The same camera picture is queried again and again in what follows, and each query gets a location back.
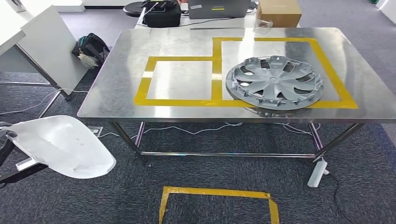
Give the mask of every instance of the laptop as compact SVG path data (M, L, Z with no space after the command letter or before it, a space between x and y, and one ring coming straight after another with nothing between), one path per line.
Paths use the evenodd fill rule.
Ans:
M251 0L188 0L189 18L221 19L245 17Z

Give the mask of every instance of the white cable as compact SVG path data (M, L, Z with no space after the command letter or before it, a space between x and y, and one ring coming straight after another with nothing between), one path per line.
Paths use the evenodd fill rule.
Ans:
M241 126L241 125L242 125L242 123L238 123L238 124L229 124L229 123L226 123L226 125L223 125L223 126L221 126L221 127L219 127L219 128L204 129L204 130L197 131L197 132L195 132L195 133L189 132L189 131L184 130L184 129L180 128L180 127L170 126L170 127L163 127L163 128L150 128L150 129L147 129L146 131L144 131L143 134L145 134L145 133L147 133L147 132L149 132L149 131L153 131L153 130L166 130L166 129L170 129L170 128L175 128L175 129L177 129L177 130L180 130L180 131L183 131L183 132L187 132L187 133L189 133L189 134L198 134L198 133L205 132L205 131L217 131L217 130L220 130L221 128L224 128L224 127L227 127L227 126L235 127L235 126ZM110 133L106 133L106 134L104 134L104 135L98 136L98 138L104 137L104 136L106 136L106 135L108 135L108 134L112 134L112 135L115 135L115 136L119 137L119 135L110 132Z
M180 131L187 132L187 133L189 133L189 134L195 135L195 134L199 134L199 133L205 132L205 131L217 131L217 130L220 130L221 128L224 128L224 127L227 127L227 126L232 126L232 127L241 126L242 124L243 124L243 123L238 123L238 124L229 124L229 123L226 123L226 125L223 125L223 126L221 126L221 127L219 127L219 128L204 129L204 130L197 131L197 132L195 132L195 133L189 132L189 131L187 131L187 130L184 130L184 129L182 129L182 128L180 128L180 127L176 127L176 126L163 127L163 128L150 128L150 129L144 131L143 134L145 134L145 133L147 133L147 132L149 132L149 131L154 131L154 130L158 130L158 131L159 131L159 130L166 130L166 129L170 129L170 128L175 128L175 129L177 129L177 130L180 130ZM295 127L289 125L289 123L285 123L285 124L283 124L283 123L274 123L274 124L276 124L276 125L282 125L282 126L283 126L286 130L288 130L289 132L298 133L298 134L309 134L309 135L312 135L311 132L306 132L306 131L300 130L300 129L298 129L298 128L295 128ZM319 128L320 128L320 124L319 124L318 127L315 127L315 130L318 130ZM113 133L113 132L109 132L109 133L106 133L106 134L104 134L104 135L98 136L98 138L105 137L106 135L109 135L109 134L112 134L112 135L115 135L115 136L119 137L119 135L117 135L117 134L115 134L115 133Z
M9 114L9 113L19 113L19 112L24 112L24 111L27 111L27 110L29 110L29 109L32 109L32 108L38 107L38 106L40 106L40 105L41 105L41 104L44 102L44 100L45 100L47 97L49 97L51 94L54 94L54 93L56 93L56 92L59 92L59 91L61 91L61 90L70 90L70 89L62 88L62 89L56 90L56 91L54 91L54 92L52 92L52 93L48 94L47 96L45 96L45 97L44 97L44 99L42 99L42 101L41 101L39 104L37 104L37 105L34 105L34 106L31 106L31 107L28 107L28 108L26 108L26 109L24 109L24 110L21 110L21 111L10 111L10 112L4 112L4 113L0 113L0 115ZM87 93L88 93L88 91L76 91L76 90L70 90L70 91L72 91L72 92L87 92Z
M156 5L158 5L158 2L156 2L156 3L151 7L151 9L149 9L149 10L143 15L143 17L144 17L145 15L147 15L147 13L151 12L151 10L153 10L153 8L154 8Z
M104 135L98 136L98 138L105 137L105 136L108 135L108 134L112 134L112 135L115 135L115 136L119 137L119 135L117 135L117 134L115 134L115 133L113 133L113 132L109 132L109 133L106 133L106 134L104 134Z
M274 124L282 125L289 132L298 133L298 134L309 134L309 135L312 135L311 132L306 132L306 131L300 130L298 128L295 128L295 127L289 125L289 123L285 123L285 124L283 124L283 123L274 123ZM319 129L320 129L320 124L319 124L318 127L315 127L315 130L319 130Z

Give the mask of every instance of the wheel cover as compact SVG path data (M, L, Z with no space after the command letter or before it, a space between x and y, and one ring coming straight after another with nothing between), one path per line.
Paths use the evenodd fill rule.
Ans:
M323 80L305 62L283 56L252 57L229 71L226 87L235 97L257 107L295 110L320 99Z

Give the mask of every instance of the yellow tape outline on floor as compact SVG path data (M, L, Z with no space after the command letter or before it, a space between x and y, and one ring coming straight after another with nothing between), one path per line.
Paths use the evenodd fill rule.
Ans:
M165 214L166 203L168 202L169 194L192 194L192 195L216 195L216 196L234 196L234 197L250 197L268 199L269 217L271 224L279 224L278 206L269 197L269 193L259 191L245 191L245 190L227 190L227 189L205 189L205 188L179 188L164 186L159 210L159 221L161 224Z
M212 38L212 56L151 56L148 57L146 68L133 99L135 105L139 106L219 106L219 107L256 107L242 100L223 100L222 96L222 57L221 43L225 41L242 41L240 37L214 37ZM314 38L285 37L285 38L254 38L254 41L268 42L308 42L317 59L320 61L327 77L339 96L339 100L322 101L308 106L307 108L329 108L329 109L358 109L357 104L346 90L341 79L327 60L325 53ZM151 78L158 61L187 62L187 61L209 61L212 62L212 97L209 100L201 99L147 99Z

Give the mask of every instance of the white plastic chair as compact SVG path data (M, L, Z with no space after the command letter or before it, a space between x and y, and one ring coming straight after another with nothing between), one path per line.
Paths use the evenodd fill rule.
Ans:
M17 133L8 138L30 157L17 164L18 170L43 163L63 175L88 179L106 175L116 164L102 142L73 117L46 117L3 129Z

